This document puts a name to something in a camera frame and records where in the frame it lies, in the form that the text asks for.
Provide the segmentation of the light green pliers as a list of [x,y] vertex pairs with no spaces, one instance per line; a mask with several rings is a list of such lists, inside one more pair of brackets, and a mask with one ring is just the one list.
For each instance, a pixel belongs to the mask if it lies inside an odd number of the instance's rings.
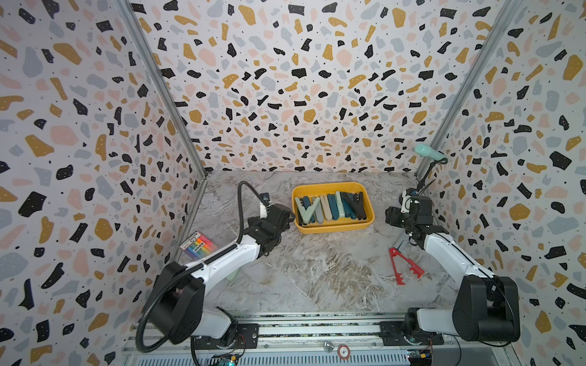
[[335,197],[336,197],[336,202],[337,202],[337,210],[339,213],[339,218],[345,218],[346,217],[346,211],[345,208],[343,206],[343,200],[341,198],[341,194],[339,191],[335,192]]
[[314,211],[317,207],[320,207],[320,197],[315,198],[314,201],[308,199],[310,202],[308,206],[306,206],[304,204],[305,201],[299,197],[295,197],[294,201],[298,212],[302,217],[303,225],[310,224],[311,215],[314,214]]

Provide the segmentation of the red pruning pliers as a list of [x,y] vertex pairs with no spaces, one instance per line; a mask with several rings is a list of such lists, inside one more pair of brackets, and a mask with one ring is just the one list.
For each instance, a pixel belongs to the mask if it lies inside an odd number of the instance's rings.
[[389,250],[393,273],[395,275],[396,284],[398,286],[406,285],[401,269],[407,269],[417,279],[420,279],[425,274],[425,271],[413,260],[407,258],[403,253],[393,247]]

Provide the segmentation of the pale green pliers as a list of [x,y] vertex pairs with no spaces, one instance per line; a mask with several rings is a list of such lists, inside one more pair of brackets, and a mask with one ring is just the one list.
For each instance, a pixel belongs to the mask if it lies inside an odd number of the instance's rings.
[[232,272],[231,274],[229,274],[229,276],[227,276],[226,279],[229,280],[230,282],[234,281],[236,279],[238,273],[239,273],[239,271],[236,270],[236,271]]

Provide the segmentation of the yellow storage box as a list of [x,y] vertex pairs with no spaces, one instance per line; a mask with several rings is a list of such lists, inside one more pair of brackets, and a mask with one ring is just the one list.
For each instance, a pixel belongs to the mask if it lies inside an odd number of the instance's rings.
[[355,181],[348,181],[348,182],[337,182],[337,183],[323,183],[323,184],[314,184],[314,185],[299,185],[298,187],[294,188],[291,193],[291,205],[294,208],[294,212],[298,213],[298,209],[295,205],[294,198],[299,197],[303,199],[305,202],[304,204],[308,206],[311,201],[314,201],[315,198],[320,197],[322,195],[328,194],[335,194],[336,191],[341,192],[349,192],[351,194],[362,192],[364,196],[364,208],[366,210],[367,219],[364,221],[359,220],[352,220],[350,218],[341,218],[338,221],[326,221],[324,218],[323,224],[308,224],[299,226],[297,223],[297,218],[295,219],[295,225],[299,229],[299,231],[303,234],[317,234],[317,233],[334,233],[334,232],[343,232],[343,231],[351,231],[351,230],[363,230],[366,229],[368,226],[374,223],[375,220],[375,213],[372,208],[371,201],[369,199],[369,195],[366,192],[365,187]]

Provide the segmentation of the beige pliers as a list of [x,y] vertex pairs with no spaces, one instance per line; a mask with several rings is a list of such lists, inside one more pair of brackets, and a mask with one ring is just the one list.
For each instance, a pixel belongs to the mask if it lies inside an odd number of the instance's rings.
[[326,221],[332,221],[333,216],[331,213],[331,209],[330,209],[330,205],[329,205],[329,201],[326,195],[322,195],[320,196],[320,203],[322,206],[322,210],[324,212],[324,218]]

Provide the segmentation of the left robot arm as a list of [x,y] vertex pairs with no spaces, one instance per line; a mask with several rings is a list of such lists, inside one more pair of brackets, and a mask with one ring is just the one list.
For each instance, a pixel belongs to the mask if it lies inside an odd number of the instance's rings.
[[294,220],[288,207],[272,204],[266,215],[248,219],[240,240],[204,259],[166,265],[143,308],[137,350],[149,353],[166,342],[177,345],[193,336],[230,348],[237,339],[238,321],[220,307],[205,306],[205,297],[227,276],[273,251]]

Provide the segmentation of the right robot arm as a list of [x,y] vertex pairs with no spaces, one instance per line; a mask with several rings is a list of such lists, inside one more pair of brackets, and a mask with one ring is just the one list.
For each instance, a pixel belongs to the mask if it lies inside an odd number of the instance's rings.
[[519,340],[517,284],[479,264],[446,229],[434,224],[430,198],[414,188],[405,190],[400,207],[386,210],[385,221],[403,229],[410,244],[435,258],[459,287],[450,309],[412,307],[407,311],[401,327],[407,341],[420,343],[438,334],[491,346]]

